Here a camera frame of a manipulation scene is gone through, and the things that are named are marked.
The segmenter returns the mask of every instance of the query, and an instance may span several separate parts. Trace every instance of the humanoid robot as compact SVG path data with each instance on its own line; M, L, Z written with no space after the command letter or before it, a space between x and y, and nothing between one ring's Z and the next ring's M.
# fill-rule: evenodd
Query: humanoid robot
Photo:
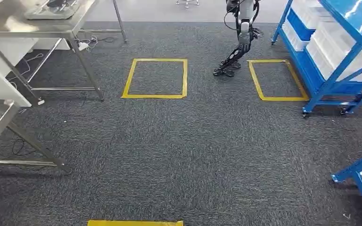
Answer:
M222 61L218 68L213 71L213 75L233 77L235 74L233 69L241 67L238 60L249 52L253 39L257 39L261 36L262 32L252 26L259 13L259 0L226 0L226 2L227 14L233 13L235 16L236 29L229 27L227 24L225 25L228 28L237 31L239 44L228 58Z

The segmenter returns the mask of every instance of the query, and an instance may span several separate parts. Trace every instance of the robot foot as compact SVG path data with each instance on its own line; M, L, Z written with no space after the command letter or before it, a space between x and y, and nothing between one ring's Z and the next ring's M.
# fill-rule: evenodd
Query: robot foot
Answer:
M228 77L234 77L235 72L230 69L214 69L213 75L214 76L224 75L224 76L228 76Z
M232 64L231 64L230 66L228 66L228 67L235 68L235 69L239 69L239 68L241 68L241 64L236 61L236 62L232 63Z

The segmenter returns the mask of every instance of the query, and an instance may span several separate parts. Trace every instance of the carpet floor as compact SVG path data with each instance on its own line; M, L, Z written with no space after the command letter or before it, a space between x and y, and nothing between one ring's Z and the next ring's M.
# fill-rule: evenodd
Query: carpet floor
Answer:
M345 117L316 107L303 119L303 101L260 100L246 60L289 59L281 40L270 45L276 24L256 25L264 36L233 78L212 75L236 46L222 23L124 25L127 44L116 35L84 53L104 102L94 92L42 92L43 105L15 118L73 172L0 166L0 226L86 226L89 219L362 226L357 188L330 182L330 173L362 157L362 107ZM188 95L120 98L134 58L187 59ZM300 96L285 65L255 64L255 71L266 96ZM182 73L180 62L138 62L129 93L179 95ZM72 52L58 50L32 84L88 81ZM16 140L1 135L0 158L13 157ZM26 144L21 153L31 150Z

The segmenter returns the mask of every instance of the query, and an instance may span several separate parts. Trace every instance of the stainless steel table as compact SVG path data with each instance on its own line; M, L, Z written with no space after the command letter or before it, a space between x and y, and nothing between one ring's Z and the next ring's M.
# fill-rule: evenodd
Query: stainless steel table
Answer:
M16 135L21 137L24 141L29 143L33 148L42 153L46 159L38 160L0 160L0 164L10 165L34 165L34 166L57 166L59 169L69 173L71 170L64 164L64 162L56 158L53 153L44 147L35 138L28 135L24 129L19 128L12 122L13 117L17 114L19 106L10 100L0 100L0 135L7 127Z
M77 34L79 32L121 32L124 41L127 38L124 33L123 23L120 18L119 10L116 0L113 0L113 4L116 10L117 18L120 24L119 30L82 30L86 16L97 5L99 0L79 0L81 1L80 8L76 13L67 20L27 20L24 17L24 13L35 6L38 0L5 0L0 4L0 37L11 38L59 38L52 49L42 59L35 71L29 78L25 78L21 73L10 63L10 61L0 51L0 57L9 66L14 75L21 81L26 87L28 92L32 94L34 100L32 103L38 103L42 100L36 91L37 90L66 90L66 91L96 91L101 100L104 99L103 93L96 82L91 66L86 62L82 53L78 49ZM80 59L81 65L85 69L85 72L91 81L93 87L32 87L30 81L36 75L38 70L46 62L51 53L59 45L62 39L65 39L73 52Z

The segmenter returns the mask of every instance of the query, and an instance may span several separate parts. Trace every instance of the yellow floor tape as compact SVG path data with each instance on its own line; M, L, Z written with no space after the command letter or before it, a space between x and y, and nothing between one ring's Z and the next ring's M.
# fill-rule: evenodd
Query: yellow floor tape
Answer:
M299 78L297 77L295 70L293 69L291 63L288 60L279 60L279 59L271 59L271 60L248 60L249 62L249 70L252 75L253 82L255 83L257 93L260 99L265 101L307 101L309 97L306 94L306 91L303 88L303 85L300 83ZM292 74L293 79L297 87L299 88L302 97L265 97L260 87L259 80L257 79L257 75L255 69L253 68L253 63L285 63Z
M183 221L122 221L122 220L90 220L88 226L183 226Z
M132 76L134 75L135 66L138 61L157 61L157 62L183 62L182 75L182 94L181 95L137 95L128 94L131 86ZM121 98L164 98L164 99L181 99L187 96L187 78L188 78L188 60L187 59L134 59L132 61L131 70L128 74L128 79L124 87L124 92Z

